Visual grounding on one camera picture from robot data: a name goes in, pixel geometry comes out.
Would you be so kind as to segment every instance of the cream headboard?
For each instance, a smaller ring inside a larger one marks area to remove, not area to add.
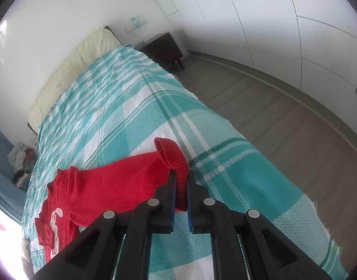
[[[108,27],[102,27],[81,42],[48,79],[28,114],[28,127],[38,132],[50,108],[71,83],[99,57],[121,46]]]

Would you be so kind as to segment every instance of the white wardrobe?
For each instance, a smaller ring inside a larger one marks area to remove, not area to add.
[[[156,1],[189,50],[279,78],[357,133],[357,14],[347,0]]]

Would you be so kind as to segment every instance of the graphic print on sweater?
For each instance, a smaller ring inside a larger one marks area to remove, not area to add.
[[[53,245],[53,249],[50,252],[50,259],[53,259],[53,257],[59,253],[59,237],[58,237],[58,226],[55,224],[55,221],[57,220],[57,216],[59,216],[60,218],[63,217],[63,211],[62,209],[60,209],[59,207],[56,208],[53,212],[52,212],[52,216],[50,218],[50,229],[53,232],[53,239],[54,239],[54,245]]]

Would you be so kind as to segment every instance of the teal plaid bedspread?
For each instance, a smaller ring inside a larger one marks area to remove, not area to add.
[[[35,271],[43,267],[34,218],[58,168],[95,168],[155,151],[153,139],[174,140],[196,180],[230,209],[257,209],[333,279],[344,279],[340,248],[313,203],[224,118],[143,53],[119,47],[90,65],[43,121],[23,215]],[[150,279],[213,279],[208,234],[192,235],[176,213],[171,235],[153,236]]]

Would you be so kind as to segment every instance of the dark wooden nightstand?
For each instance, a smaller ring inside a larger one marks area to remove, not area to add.
[[[180,58],[183,57],[175,40],[170,33],[161,33],[152,39],[142,43],[136,47],[137,50],[143,52],[151,60],[159,64],[162,68],[167,68],[169,65],[177,61],[178,65],[184,69]]]

